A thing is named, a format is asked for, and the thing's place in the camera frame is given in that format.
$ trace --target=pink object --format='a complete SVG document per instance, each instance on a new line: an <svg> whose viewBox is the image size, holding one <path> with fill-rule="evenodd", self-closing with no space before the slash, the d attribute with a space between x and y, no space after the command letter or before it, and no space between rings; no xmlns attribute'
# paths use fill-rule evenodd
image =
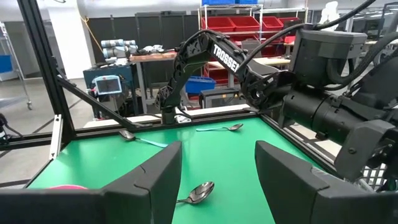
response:
<svg viewBox="0 0 398 224"><path fill-rule="evenodd" d="M73 185L73 184L64 184L64 185L58 185L55 187L50 187L49 189L87 189L85 187L79 186L79 185Z"/></svg>

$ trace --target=blue container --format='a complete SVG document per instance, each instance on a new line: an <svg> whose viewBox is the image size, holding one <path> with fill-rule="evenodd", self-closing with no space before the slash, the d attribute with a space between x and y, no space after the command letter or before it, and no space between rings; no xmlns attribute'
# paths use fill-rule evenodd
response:
<svg viewBox="0 0 398 224"><path fill-rule="evenodd" d="M11 55L0 55L0 73L12 70Z"/></svg>
<svg viewBox="0 0 398 224"><path fill-rule="evenodd" d="M201 0L201 5L204 6L205 4L235 4L235 0Z"/></svg>
<svg viewBox="0 0 398 224"><path fill-rule="evenodd" d="M200 94L202 90L214 90L216 81L208 77L191 76L185 84L185 91L191 94Z"/></svg>
<svg viewBox="0 0 398 224"><path fill-rule="evenodd" d="M258 0L236 0L236 4L258 4Z"/></svg>

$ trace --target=spoon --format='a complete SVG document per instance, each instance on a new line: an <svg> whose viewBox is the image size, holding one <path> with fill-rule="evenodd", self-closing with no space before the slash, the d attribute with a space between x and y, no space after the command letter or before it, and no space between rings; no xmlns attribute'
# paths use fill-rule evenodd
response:
<svg viewBox="0 0 398 224"><path fill-rule="evenodd" d="M189 196L186 199L183 200L177 200L177 203L183 202L183 203L190 203L190 204L198 204L202 202L204 199L209 196L209 194L213 191L214 189L214 182L205 182L195 189L193 189L190 193Z"/></svg>
<svg viewBox="0 0 398 224"><path fill-rule="evenodd" d="M197 128L197 131L214 131L214 130L220 130L220 129L227 129L228 131L236 131L239 128L242 128L243 124L235 124L232 127L218 127L218 128Z"/></svg>
<svg viewBox="0 0 398 224"><path fill-rule="evenodd" d="M158 147L167 147L168 144L163 144L163 143L158 143L158 142L154 142L154 141L150 141L150 140L146 140L146 139L142 139L142 138L137 138L133 133L127 131L127 130L123 130L123 131L119 131L119 134L124 138L124 140L127 141L135 141L135 140L141 140L143 142L152 144L154 146L158 146Z"/></svg>

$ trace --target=green table surface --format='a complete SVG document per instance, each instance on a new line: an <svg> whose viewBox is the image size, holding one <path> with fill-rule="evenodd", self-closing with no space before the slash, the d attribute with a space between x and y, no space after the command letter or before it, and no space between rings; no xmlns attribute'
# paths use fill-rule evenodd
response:
<svg viewBox="0 0 398 224"><path fill-rule="evenodd" d="M237 132L196 132L196 128L232 126ZM183 142L183 163L178 198L186 198L197 185L213 181L213 193L201 204L178 204L173 223L275 223L262 192L254 146L264 140L299 158L311 159L259 118L204 124L187 128L137 133L152 141ZM42 189L76 184L99 189L129 172L161 148L140 141L126 142L119 136L71 142L31 183Z"/></svg>

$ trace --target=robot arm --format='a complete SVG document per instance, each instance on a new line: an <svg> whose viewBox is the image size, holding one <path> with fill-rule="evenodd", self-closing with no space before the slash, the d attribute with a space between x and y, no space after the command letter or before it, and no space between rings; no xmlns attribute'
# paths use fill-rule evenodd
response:
<svg viewBox="0 0 398 224"><path fill-rule="evenodd" d="M247 50L238 48L228 36L212 30L199 31L176 50L178 54L174 61L174 76L167 86L159 90L156 98L164 124L175 122L174 108L180 105L181 89L191 74L204 66L211 57L216 58L239 80L248 104L260 110L280 104L293 80L290 73L284 75L285 72L255 61L250 61L243 69L239 69L246 59ZM283 83L280 82L281 77L286 78Z"/></svg>
<svg viewBox="0 0 398 224"><path fill-rule="evenodd" d="M308 27L297 31L289 71L250 60L256 52L248 55L247 51L229 41L228 36L212 30L197 32L176 49L174 76L157 95L156 104L162 111L162 122L175 122L181 89L196 69L214 57L239 80L250 106L259 111L281 106L281 128L295 121L315 131L318 139L330 139L342 145L335 160L340 176L355 181L362 176L364 166L376 168L385 163L385 178L398 179L398 115L390 107L398 98L398 89L392 85L398 82L398 78L391 72L398 69L398 63L394 63L396 59L390 58L389 63L375 68L373 77L378 81L368 78L369 81L363 83L353 96L336 96L329 92L340 90L357 79L380 50L398 39L398 33L386 35L354 69L352 62L361 52L365 34L317 31L327 27L324 24ZM342 77L347 60L351 72Z"/></svg>

